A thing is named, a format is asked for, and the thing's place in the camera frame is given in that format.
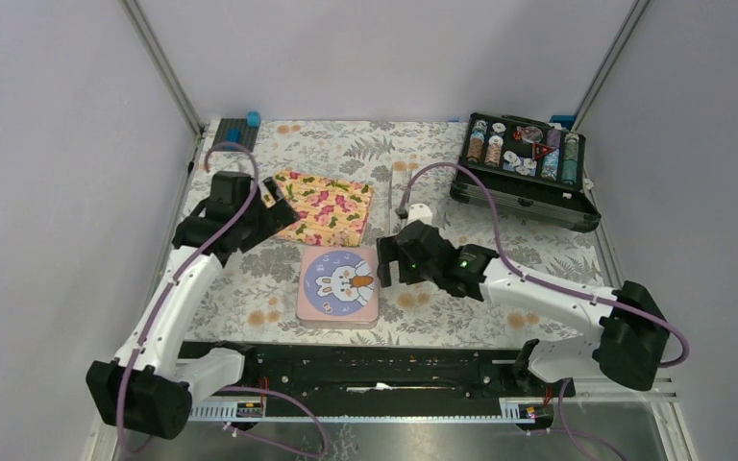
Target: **white wall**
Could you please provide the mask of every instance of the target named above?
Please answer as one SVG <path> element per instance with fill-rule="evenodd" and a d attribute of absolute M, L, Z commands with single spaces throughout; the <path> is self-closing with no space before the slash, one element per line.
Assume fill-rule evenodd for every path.
<path fill-rule="evenodd" d="M 625 277 L 691 340 L 701 460 L 738 459 L 738 1 L 653 2 L 582 131 Z"/>
<path fill-rule="evenodd" d="M 191 134 L 120 4 L 0 1 L 0 460 L 77 459 Z"/>
<path fill-rule="evenodd" d="M 633 0 L 143 0 L 199 114 L 575 113 Z"/>

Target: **leaf pattern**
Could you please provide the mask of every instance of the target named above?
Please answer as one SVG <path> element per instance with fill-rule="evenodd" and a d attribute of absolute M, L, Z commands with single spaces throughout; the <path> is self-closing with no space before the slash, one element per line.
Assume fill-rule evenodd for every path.
<path fill-rule="evenodd" d="M 205 151 L 215 136 L 216 123 L 209 128 Z M 299 125 L 301 130 L 277 133 L 280 125 L 287 124 Z M 388 204 L 396 205 L 403 194 L 403 184 L 395 182 L 389 197 L 393 170 L 397 174 L 400 165 L 407 172 L 412 165 L 419 168 L 435 161 L 456 160 L 465 128 L 462 123 L 446 122 L 265 121 L 258 132 L 255 152 L 262 176 L 291 170 L 339 179 L 337 183 L 347 187 L 351 182 L 373 184 L 375 196 L 361 245 L 374 247 L 390 227 L 396 232 L 402 226 L 389 218 Z M 209 163 L 209 172 L 198 170 L 194 175 L 183 215 L 208 196 L 213 173 L 238 170 L 245 161 L 236 153 L 226 152 L 211 156 Z M 415 185 L 411 200 L 431 206 L 433 223 L 455 245 L 473 243 L 495 248 L 487 210 L 450 199 L 453 175 L 449 169 L 429 172 Z M 499 216 L 504 248 L 520 264 L 578 283 L 603 283 L 592 234 L 524 220 L 503 210 Z M 372 329 L 305 328 L 295 316 L 304 247 L 302 243 L 270 238 L 244 255 L 233 255 L 200 302 L 186 337 L 202 341 L 521 348 L 532 338 L 562 339 L 577 334 L 540 312 L 452 298 L 427 282 L 383 288 L 381 317 Z M 260 325 L 249 321 L 255 311 L 265 314 Z"/>

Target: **pink tin box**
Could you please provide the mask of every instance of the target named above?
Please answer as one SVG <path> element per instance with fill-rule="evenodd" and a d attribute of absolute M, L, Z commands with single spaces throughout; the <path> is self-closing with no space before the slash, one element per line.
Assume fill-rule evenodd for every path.
<path fill-rule="evenodd" d="M 307 328 L 378 324 L 378 259 L 371 248 L 308 247 L 301 256 L 296 315 Z"/>

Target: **cartoon rabbit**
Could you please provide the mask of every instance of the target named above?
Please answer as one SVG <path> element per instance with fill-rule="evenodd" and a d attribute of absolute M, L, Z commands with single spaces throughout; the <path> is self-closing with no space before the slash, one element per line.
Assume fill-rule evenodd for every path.
<path fill-rule="evenodd" d="M 361 261 L 357 266 L 340 266 L 334 270 L 331 276 L 319 277 L 315 280 L 318 284 L 318 296 L 325 297 L 334 295 L 340 301 L 357 301 L 360 305 L 366 305 L 372 299 L 375 278 L 366 261 Z"/>

